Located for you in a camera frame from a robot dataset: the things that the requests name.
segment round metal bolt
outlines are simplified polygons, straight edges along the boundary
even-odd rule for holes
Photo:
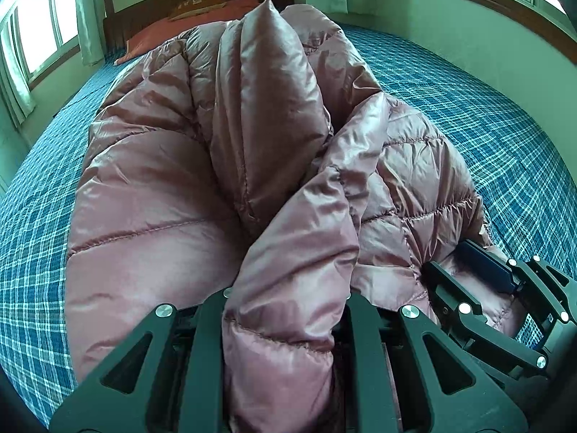
[[[154,312],[159,318],[168,318],[172,314],[172,306],[169,304],[161,304]]]
[[[461,314],[469,314],[471,312],[471,305],[468,302],[459,304],[459,312]]]
[[[547,359],[543,355],[541,355],[539,358],[537,358],[537,367],[539,369],[543,369],[546,366],[547,366]]]
[[[402,312],[402,314],[403,314],[403,316],[405,316],[405,318],[414,319],[414,318],[418,317],[418,315],[419,315],[419,308],[417,308],[416,306],[413,306],[411,304],[408,304],[406,306],[403,306],[401,308],[400,312]]]

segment pink comforter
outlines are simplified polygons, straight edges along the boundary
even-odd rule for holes
[[[233,430],[315,431],[351,289],[434,319],[420,266],[443,261],[490,324],[516,331],[516,304],[453,259],[465,238],[492,244],[451,143],[322,13],[267,1],[149,53],[91,125],[66,269],[76,376],[159,303],[233,286]]]

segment shiny pink fabric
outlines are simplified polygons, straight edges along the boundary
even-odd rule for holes
[[[380,89],[322,13],[267,1],[155,49],[104,100],[69,237],[74,371],[84,379],[159,303],[233,286],[231,427],[317,431],[337,395],[331,330],[351,288],[435,319],[420,281],[434,259],[490,324],[518,329],[522,309],[452,255],[466,238],[492,244],[451,143]]]

